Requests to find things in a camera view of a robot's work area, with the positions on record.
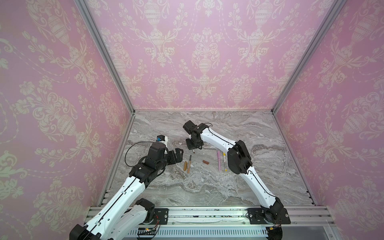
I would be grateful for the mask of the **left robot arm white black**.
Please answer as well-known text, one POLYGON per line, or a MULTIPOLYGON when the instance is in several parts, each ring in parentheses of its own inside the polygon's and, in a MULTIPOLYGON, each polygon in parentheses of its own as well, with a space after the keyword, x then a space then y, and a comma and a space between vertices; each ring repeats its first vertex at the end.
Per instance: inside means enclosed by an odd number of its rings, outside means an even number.
POLYGON ((122 240, 142 223, 151 223, 155 205, 138 200, 149 184, 159 177, 168 165, 182 162, 184 151, 170 151, 163 142, 154 142, 148 154, 134 165, 119 191, 102 210, 83 226, 70 232, 71 240, 122 240))

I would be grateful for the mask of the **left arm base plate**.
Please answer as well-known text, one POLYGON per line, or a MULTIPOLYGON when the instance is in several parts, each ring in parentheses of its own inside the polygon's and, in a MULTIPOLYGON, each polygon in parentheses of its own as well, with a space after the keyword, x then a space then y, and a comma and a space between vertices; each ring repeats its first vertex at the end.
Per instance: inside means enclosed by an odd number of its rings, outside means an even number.
POLYGON ((144 225, 167 225, 169 219, 169 209, 168 208, 155 208, 154 212, 151 214, 151 220, 145 220, 144 225))

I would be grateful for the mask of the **white pen yellow tip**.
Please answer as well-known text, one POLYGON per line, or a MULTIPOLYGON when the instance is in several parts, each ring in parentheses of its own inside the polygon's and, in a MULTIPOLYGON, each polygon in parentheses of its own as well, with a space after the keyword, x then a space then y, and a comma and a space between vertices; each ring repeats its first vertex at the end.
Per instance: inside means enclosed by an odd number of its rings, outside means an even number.
POLYGON ((223 161, 224 161, 224 166, 225 166, 225 172, 228 171, 228 168, 227 168, 227 156, 225 153, 223 153, 223 161))

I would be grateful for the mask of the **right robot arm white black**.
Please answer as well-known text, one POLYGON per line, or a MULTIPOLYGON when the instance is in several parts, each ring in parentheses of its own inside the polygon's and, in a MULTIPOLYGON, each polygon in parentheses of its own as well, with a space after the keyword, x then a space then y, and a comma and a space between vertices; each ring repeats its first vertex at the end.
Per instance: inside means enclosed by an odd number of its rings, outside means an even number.
POLYGON ((258 175, 244 141, 228 139, 212 130, 207 123, 196 125, 192 121, 187 121, 183 129, 190 136, 186 139, 189 150, 201 149, 205 143, 208 143, 227 156, 229 169, 248 184, 269 223, 276 225, 291 223, 288 211, 281 200, 272 194, 258 175))

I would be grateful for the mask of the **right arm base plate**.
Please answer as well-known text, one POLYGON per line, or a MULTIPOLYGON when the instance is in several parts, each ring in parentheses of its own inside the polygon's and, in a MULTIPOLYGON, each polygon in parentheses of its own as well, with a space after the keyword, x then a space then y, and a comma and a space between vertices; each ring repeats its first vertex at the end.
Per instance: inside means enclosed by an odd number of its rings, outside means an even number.
POLYGON ((271 213, 268 213, 262 208, 248 208, 246 217, 249 219, 251 225, 289 225, 291 219, 288 211, 283 208, 282 211, 274 219, 271 213))

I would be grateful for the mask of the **pink fountain pen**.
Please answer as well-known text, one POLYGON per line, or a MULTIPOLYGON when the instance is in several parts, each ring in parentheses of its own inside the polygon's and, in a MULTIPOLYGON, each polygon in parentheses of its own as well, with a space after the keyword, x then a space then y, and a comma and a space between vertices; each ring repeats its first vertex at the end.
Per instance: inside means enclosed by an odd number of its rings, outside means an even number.
POLYGON ((218 171, 219 171, 219 172, 222 171, 221 157, 220 157, 220 156, 218 156, 218 171))

